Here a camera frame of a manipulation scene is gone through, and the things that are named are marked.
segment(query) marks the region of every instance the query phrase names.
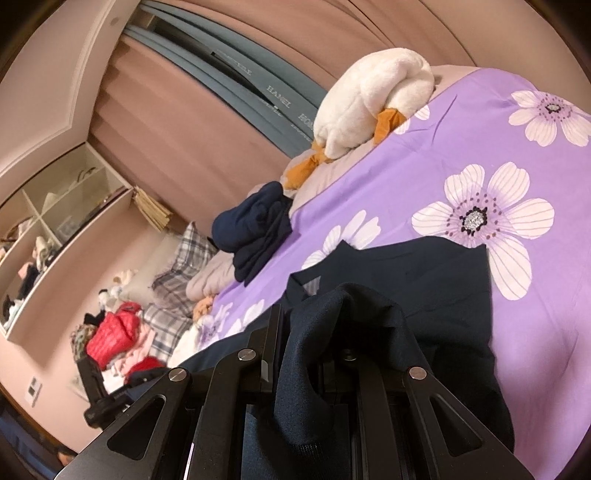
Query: plaid pillow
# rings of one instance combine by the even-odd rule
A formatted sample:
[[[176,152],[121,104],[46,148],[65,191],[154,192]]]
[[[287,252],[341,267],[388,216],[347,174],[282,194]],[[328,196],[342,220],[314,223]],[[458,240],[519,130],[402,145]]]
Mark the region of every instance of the plaid pillow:
[[[151,303],[144,312],[144,321],[154,329],[156,335],[149,356],[168,363],[182,335],[189,330],[193,319],[178,310],[167,310]]]
[[[156,304],[192,318],[195,302],[187,298],[187,284],[216,253],[217,249],[191,222],[177,248],[171,268],[158,275],[152,283]]]

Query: white flower print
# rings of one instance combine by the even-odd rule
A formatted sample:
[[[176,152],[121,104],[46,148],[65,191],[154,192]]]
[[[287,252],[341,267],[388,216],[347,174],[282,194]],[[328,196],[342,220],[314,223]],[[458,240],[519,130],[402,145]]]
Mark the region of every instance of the white flower print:
[[[340,225],[335,226],[326,236],[326,240],[324,240],[324,244],[322,245],[322,250],[316,250],[306,258],[306,261],[301,266],[302,270],[310,268],[324,260],[328,254],[336,248],[341,240],[344,240],[357,250],[363,250],[373,242],[382,229],[378,225],[378,217],[372,218],[369,222],[363,225],[366,214],[365,210],[358,212],[342,231]]]
[[[516,237],[544,235],[554,223],[554,208],[544,199],[518,203],[530,188],[530,176],[513,162],[502,165],[486,188],[484,178],[484,168],[475,164],[448,177],[444,191],[451,205],[435,202],[419,210],[413,228],[470,248],[486,244],[496,286],[505,298],[518,300],[530,287],[532,271],[530,256]]]
[[[243,331],[253,320],[255,320],[263,311],[265,306],[265,300],[260,300],[259,302],[255,303],[244,314],[244,320],[238,319],[236,320],[230,329],[226,332],[226,336],[229,337],[230,335],[235,335],[236,333],[240,333]]]
[[[418,118],[419,120],[429,120],[429,117],[431,116],[431,110],[429,109],[429,106],[428,105],[425,105],[423,108],[421,108],[413,116],[416,117],[416,118]],[[398,135],[402,135],[403,133],[405,133],[408,130],[408,127],[410,127],[411,118],[409,118],[408,120],[406,120],[399,127],[395,128],[394,129],[394,133],[395,134],[398,134]]]
[[[230,313],[229,310],[232,308],[232,305],[233,303],[222,305],[217,311],[215,317],[212,315],[204,315],[201,317],[199,323],[197,324],[197,328],[199,330],[199,335],[197,336],[198,352],[220,339],[219,333],[222,330],[223,322]]]
[[[519,90],[511,94],[521,107],[509,117],[511,125],[524,125],[525,136],[547,147],[556,138],[558,125],[566,140],[573,145],[586,147],[591,135],[591,122],[580,108],[572,103],[545,92]]]

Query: wall outlet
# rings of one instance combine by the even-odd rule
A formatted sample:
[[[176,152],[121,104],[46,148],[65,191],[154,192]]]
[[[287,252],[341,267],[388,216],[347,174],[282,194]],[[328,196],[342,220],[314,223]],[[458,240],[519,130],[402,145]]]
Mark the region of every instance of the wall outlet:
[[[37,377],[33,377],[27,388],[27,392],[25,393],[25,400],[31,407],[35,406],[41,386],[42,383],[37,379]]]

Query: purple floral bedding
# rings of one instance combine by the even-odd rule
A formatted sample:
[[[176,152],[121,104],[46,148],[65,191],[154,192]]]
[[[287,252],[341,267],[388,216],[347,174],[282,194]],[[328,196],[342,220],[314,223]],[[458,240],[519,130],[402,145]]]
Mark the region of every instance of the purple floral bedding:
[[[295,213],[294,233],[248,288],[217,297],[209,343],[241,331],[341,240],[484,243],[515,454],[554,479],[591,423],[590,120],[516,75],[468,75]]]

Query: metal screw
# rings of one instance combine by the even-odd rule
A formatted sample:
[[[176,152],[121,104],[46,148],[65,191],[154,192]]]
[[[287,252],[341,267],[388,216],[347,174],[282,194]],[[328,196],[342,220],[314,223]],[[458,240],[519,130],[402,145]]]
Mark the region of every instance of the metal screw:
[[[240,350],[238,352],[238,359],[243,362],[248,362],[250,360],[254,360],[256,357],[256,352],[251,348],[245,348],[244,350]]]
[[[168,372],[168,378],[173,382],[182,382],[187,378],[187,371],[183,368],[175,368]]]
[[[415,380],[425,380],[427,378],[426,370],[421,367],[412,367],[408,371],[408,374],[411,376],[411,378],[414,378]]]
[[[353,360],[357,360],[357,355],[355,355],[353,350],[350,350],[348,348],[346,348],[345,350],[343,350],[341,352],[341,356],[343,357],[343,360],[345,360],[347,362],[352,362]]]

